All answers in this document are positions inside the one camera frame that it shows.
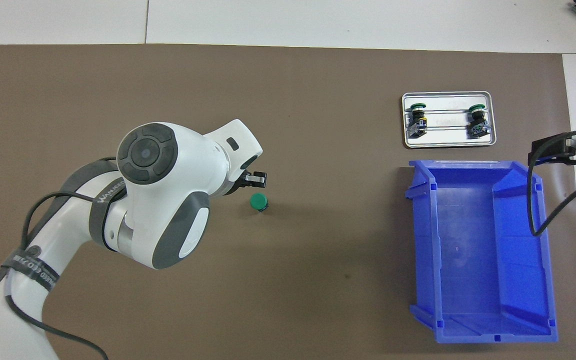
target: black cable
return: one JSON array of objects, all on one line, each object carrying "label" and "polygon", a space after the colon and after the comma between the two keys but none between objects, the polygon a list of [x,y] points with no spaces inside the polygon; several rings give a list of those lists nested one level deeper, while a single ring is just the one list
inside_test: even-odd
[{"label": "black cable", "polygon": [[555,219],[555,217],[563,210],[563,208],[566,207],[566,205],[568,205],[571,201],[573,201],[574,198],[576,198],[575,190],[559,205],[557,205],[557,207],[555,207],[550,215],[548,215],[546,220],[539,226],[539,228],[535,230],[535,220],[533,218],[533,171],[535,169],[535,164],[547,148],[554,145],[558,141],[574,136],[576,136],[576,130],[555,135],[541,144],[537,150],[534,151],[532,157],[530,158],[530,164],[528,164],[528,178],[526,179],[526,210],[528,212],[528,225],[530,226],[530,233],[532,233],[533,237],[538,237],[541,235],[546,230],[546,227],[551,223],[551,221],[553,221],[553,219]]},{"label": "black cable", "polygon": [[[48,200],[50,198],[57,198],[60,196],[67,196],[69,198],[78,198],[78,199],[91,201],[91,202],[94,201],[94,199],[91,198],[90,196],[86,196],[84,194],[76,193],[73,191],[55,191],[55,192],[52,192],[50,194],[46,194],[41,199],[39,199],[37,202],[35,202],[34,205],[32,205],[32,207],[28,211],[28,214],[25,217],[25,221],[23,222],[23,230],[21,233],[21,245],[19,246],[20,249],[26,250],[26,248],[30,244],[30,242],[28,240],[28,228],[30,227],[30,221],[33,218],[33,214],[35,213],[35,210],[37,210],[37,208],[39,208],[41,206],[41,204],[43,204],[46,200]],[[34,317],[26,314],[13,301],[11,294],[6,295],[6,303],[7,303],[8,307],[10,308],[10,310],[12,310],[12,312],[14,314],[16,314],[16,316],[23,319],[27,323],[32,324],[32,325],[36,326],[37,328],[40,328],[40,329],[47,331],[49,333],[55,334],[59,337],[62,337],[62,338],[68,339],[68,340],[72,340],[74,342],[78,342],[80,344],[88,346],[88,347],[92,348],[93,350],[97,351],[104,358],[104,360],[108,360],[108,355],[106,355],[106,352],[103,351],[103,349],[100,346],[98,346],[97,344],[94,344],[94,342],[86,340],[82,337],[78,337],[77,335],[73,335],[71,333],[61,331],[58,328],[54,328],[50,325],[47,325],[47,324],[39,321],[38,319],[35,319]]]}]

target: blue plastic container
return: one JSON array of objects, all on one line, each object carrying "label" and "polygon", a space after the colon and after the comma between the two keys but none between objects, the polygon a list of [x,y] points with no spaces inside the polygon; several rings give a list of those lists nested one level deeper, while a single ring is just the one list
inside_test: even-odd
[{"label": "blue plastic container", "polygon": [[[526,214],[528,169],[516,161],[410,161],[416,305],[439,343],[556,342],[548,235]],[[535,223],[546,218],[533,177]]]}]

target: brown mat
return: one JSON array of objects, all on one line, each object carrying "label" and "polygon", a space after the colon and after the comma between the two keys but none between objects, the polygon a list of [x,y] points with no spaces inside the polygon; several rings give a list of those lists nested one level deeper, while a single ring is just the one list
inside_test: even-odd
[{"label": "brown mat", "polygon": [[[489,91],[488,148],[404,148],[405,92]],[[85,244],[44,320],[112,359],[576,359],[576,202],[550,228],[560,342],[437,344],[414,320],[408,161],[526,161],[569,130],[562,57],[207,45],[0,46],[0,262],[25,214],[135,126],[210,132],[240,118],[263,146],[270,208],[212,202],[195,253],[155,271]],[[539,169],[548,209],[571,168]],[[62,359],[95,358],[51,335]]]}]

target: silver tray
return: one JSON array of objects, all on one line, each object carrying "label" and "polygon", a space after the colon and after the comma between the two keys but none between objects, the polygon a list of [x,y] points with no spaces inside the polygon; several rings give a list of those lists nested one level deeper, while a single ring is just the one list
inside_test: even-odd
[{"label": "silver tray", "polygon": [[[426,105],[426,133],[420,137],[409,136],[412,113],[410,106]],[[470,137],[467,126],[472,121],[468,109],[476,104],[486,105],[486,120],[490,133]],[[407,92],[401,97],[404,142],[409,148],[462,148],[491,146],[497,141],[492,98],[487,91]]]}]

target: gray circular button pad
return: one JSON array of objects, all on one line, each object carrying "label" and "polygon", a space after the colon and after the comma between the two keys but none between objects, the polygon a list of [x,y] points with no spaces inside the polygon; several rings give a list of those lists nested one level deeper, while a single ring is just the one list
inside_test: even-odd
[{"label": "gray circular button pad", "polygon": [[129,182],[153,184],[170,173],[177,155],[173,130],[162,123],[149,123],[123,139],[117,152],[117,166]]}]

